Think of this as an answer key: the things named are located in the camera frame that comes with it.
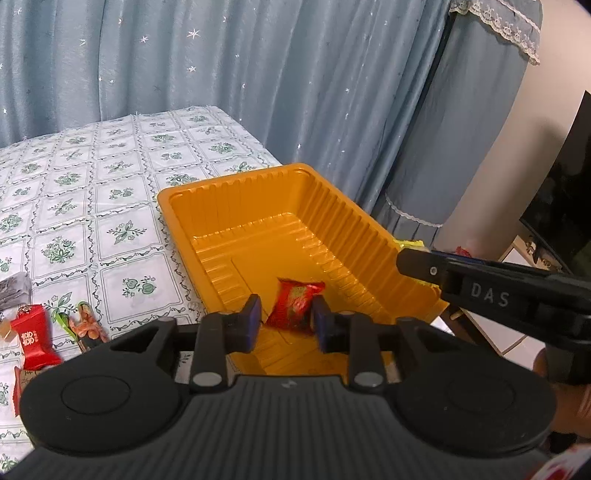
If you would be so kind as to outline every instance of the screw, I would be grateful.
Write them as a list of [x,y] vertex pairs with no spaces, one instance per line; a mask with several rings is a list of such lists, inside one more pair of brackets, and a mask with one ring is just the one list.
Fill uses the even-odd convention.
[[376,372],[360,372],[355,375],[353,381],[360,387],[372,388],[381,385],[384,378]]
[[193,383],[199,387],[215,387],[222,383],[222,376],[215,372],[201,372],[193,376]]

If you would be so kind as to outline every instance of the snack package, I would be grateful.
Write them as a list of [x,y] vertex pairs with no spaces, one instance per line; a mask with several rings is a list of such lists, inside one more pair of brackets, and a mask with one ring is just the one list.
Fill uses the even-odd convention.
[[472,258],[472,256],[470,255],[470,252],[468,250],[463,249],[462,247],[457,247],[456,248],[456,251],[454,253],[456,255],[461,255],[463,257]]
[[30,298],[31,279],[27,273],[15,273],[0,281],[0,310],[29,303]]
[[10,322],[8,320],[0,322],[0,341],[10,343],[16,335],[16,332],[10,328]]
[[571,480],[589,478],[591,445],[579,443],[557,455],[535,473],[530,480]]
[[27,305],[18,310],[17,318],[10,322],[21,341],[25,354],[24,370],[39,370],[47,365],[61,363],[53,351],[47,318],[43,305]]
[[75,323],[70,319],[70,328],[78,337],[78,347],[84,353],[109,341],[103,327],[96,321],[95,314],[88,302],[81,301],[78,304],[80,321]]
[[33,378],[41,373],[40,370],[21,370],[14,367],[14,390],[12,392],[12,403],[14,405],[14,416],[18,417],[21,411],[18,407],[21,401],[22,391]]
[[279,279],[279,295],[265,325],[286,330],[310,332],[312,297],[324,290],[324,282],[302,283]]
[[53,312],[51,312],[51,321],[62,327],[64,331],[72,337],[72,339],[78,341],[76,334],[70,330],[70,317],[68,317],[67,313],[60,312],[59,309],[55,309]]

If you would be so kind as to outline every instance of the gray cloth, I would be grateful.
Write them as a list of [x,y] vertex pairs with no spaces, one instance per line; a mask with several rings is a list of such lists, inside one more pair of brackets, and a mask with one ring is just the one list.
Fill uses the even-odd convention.
[[0,2],[0,147],[217,105],[370,211],[450,0]]
[[[541,25],[540,2],[514,1],[514,10],[517,3],[523,16]],[[466,13],[454,19],[391,180],[372,211],[399,239],[433,242],[501,131],[528,60],[537,61],[530,41],[525,46],[509,42],[472,10]]]

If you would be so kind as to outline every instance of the red packaging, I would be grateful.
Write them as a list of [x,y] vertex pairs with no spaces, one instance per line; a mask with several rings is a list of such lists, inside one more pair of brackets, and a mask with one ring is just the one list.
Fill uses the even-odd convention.
[[43,305],[27,305],[19,309],[17,318],[10,322],[17,332],[25,354],[23,370],[39,370],[47,365],[61,363],[51,347],[49,328]]
[[311,332],[312,297],[324,290],[324,282],[302,283],[279,279],[279,295],[265,325],[299,332]]
[[14,367],[14,390],[12,391],[12,403],[14,405],[15,417],[18,417],[21,414],[18,405],[21,401],[22,391],[29,384],[29,382],[40,373],[40,371],[21,370],[18,367]]
[[468,250],[463,249],[462,247],[456,248],[456,255],[461,255],[463,257],[472,258],[472,256],[470,255],[470,252]]

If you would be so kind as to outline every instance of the patterned tablecloth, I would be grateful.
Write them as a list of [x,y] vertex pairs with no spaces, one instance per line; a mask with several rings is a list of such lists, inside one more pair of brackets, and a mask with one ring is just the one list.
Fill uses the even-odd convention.
[[[88,301],[114,338],[162,315],[192,323],[203,306],[184,270],[157,193],[280,163],[215,107],[128,115],[0,150],[0,280],[26,271],[32,303],[76,315]],[[14,312],[3,312],[9,317]],[[77,345],[52,324],[68,359]],[[18,339],[0,343],[0,471],[31,445],[14,416]]]

